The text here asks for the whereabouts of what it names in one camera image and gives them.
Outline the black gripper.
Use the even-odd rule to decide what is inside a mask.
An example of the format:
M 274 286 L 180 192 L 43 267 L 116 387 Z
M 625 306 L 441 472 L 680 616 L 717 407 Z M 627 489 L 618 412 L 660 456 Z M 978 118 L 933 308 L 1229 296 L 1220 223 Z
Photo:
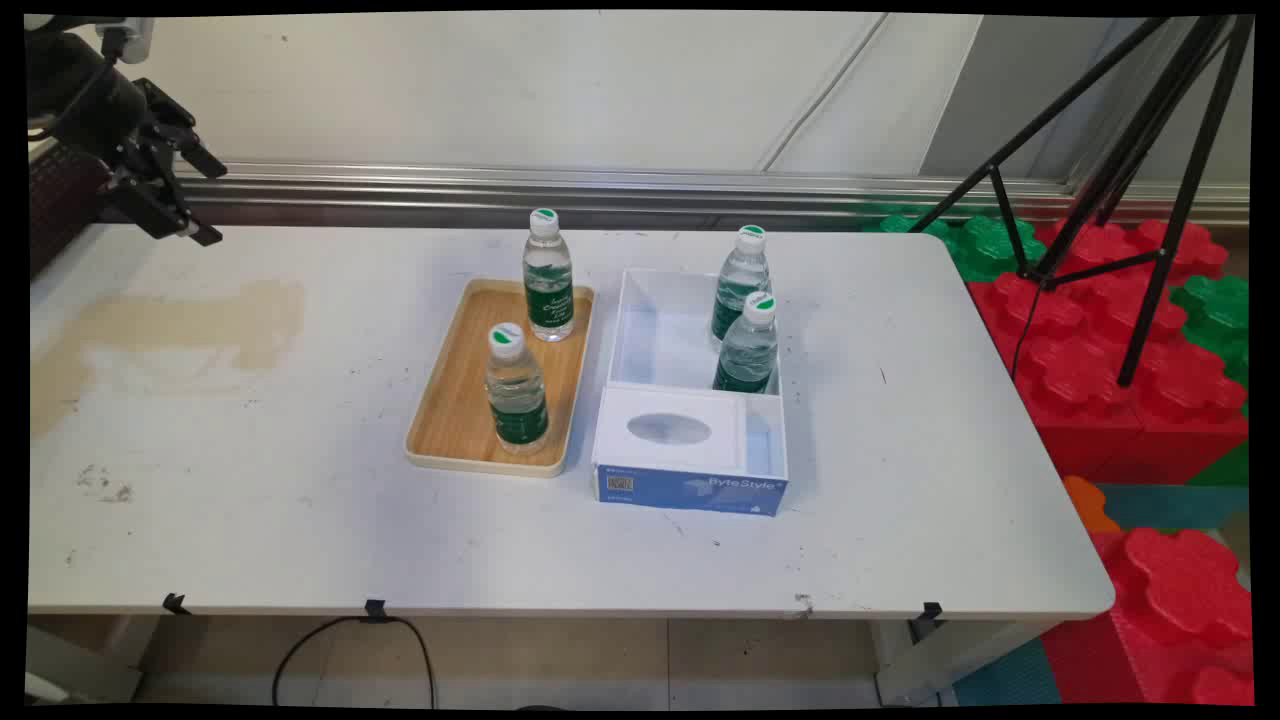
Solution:
M 73 32 L 27 35 L 27 141 L 59 143 L 110 172 L 106 202 L 155 240 L 207 247 L 223 233 L 200 220 L 174 174 L 175 155 L 209 179 L 228 173 L 195 132 L 195 117 L 152 81 L 116 69 L 150 53 L 150 32 L 101 32 L 95 50 Z M 138 129 L 142 137 L 136 142 Z

